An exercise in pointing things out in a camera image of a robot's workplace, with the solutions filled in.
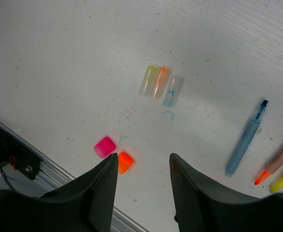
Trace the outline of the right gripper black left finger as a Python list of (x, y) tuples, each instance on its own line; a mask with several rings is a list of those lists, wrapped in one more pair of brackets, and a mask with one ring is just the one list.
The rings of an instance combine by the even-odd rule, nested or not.
[(108, 232), (118, 156), (40, 198), (0, 190), (0, 232)]

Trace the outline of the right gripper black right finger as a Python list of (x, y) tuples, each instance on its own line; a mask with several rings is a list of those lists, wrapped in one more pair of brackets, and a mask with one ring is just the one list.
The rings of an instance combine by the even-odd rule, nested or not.
[(169, 158), (181, 232), (283, 232), (283, 193), (255, 198), (194, 169), (178, 154)]

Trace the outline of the bright orange marker cap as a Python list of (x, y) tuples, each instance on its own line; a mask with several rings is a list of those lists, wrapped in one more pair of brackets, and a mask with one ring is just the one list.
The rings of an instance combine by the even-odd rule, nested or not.
[(122, 151), (118, 155), (118, 172), (119, 174), (125, 174), (129, 168), (134, 164), (134, 159), (125, 151)]

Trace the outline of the pink marker cap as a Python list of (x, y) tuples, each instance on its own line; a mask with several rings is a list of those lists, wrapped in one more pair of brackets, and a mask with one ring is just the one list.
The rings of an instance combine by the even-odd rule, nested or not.
[(117, 146), (109, 136), (102, 138), (95, 146), (94, 152), (102, 159), (116, 150)]

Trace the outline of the light blue highlighter pen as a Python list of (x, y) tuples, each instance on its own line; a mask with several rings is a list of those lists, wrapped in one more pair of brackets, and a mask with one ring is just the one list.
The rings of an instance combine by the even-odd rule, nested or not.
[(263, 100), (256, 113), (249, 119), (246, 124), (243, 134), (240, 137), (237, 145), (235, 146), (230, 159), (225, 167), (225, 175), (231, 177), (237, 170), (242, 158), (244, 157), (250, 143), (252, 142), (257, 130), (260, 127), (262, 118), (264, 116), (265, 110), (267, 108), (268, 100)]

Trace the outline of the orange highlighter pen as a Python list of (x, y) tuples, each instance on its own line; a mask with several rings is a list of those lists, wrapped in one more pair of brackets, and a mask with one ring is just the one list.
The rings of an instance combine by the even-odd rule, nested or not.
[(283, 165), (283, 146), (279, 149), (276, 155), (266, 163), (262, 173), (257, 177), (254, 184), (259, 185), (272, 174), (274, 174)]

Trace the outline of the clear blue pen cap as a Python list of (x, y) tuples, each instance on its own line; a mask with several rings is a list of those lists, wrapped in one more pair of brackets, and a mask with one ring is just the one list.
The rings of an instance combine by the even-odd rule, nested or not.
[(184, 79), (179, 76), (171, 76), (168, 82), (163, 105), (166, 107), (174, 107), (176, 105), (179, 93), (182, 88)]

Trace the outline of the yellow pen cap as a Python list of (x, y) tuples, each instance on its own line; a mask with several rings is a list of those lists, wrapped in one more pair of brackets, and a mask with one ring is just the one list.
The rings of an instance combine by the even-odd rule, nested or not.
[(158, 69), (159, 67), (156, 65), (149, 65), (147, 67), (138, 94), (143, 96), (151, 95)]

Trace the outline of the orange pen cap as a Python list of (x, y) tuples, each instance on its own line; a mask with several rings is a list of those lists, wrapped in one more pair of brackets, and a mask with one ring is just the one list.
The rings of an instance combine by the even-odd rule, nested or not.
[(170, 70), (167, 67), (159, 67), (155, 77), (153, 92), (151, 96), (158, 99), (162, 96)]

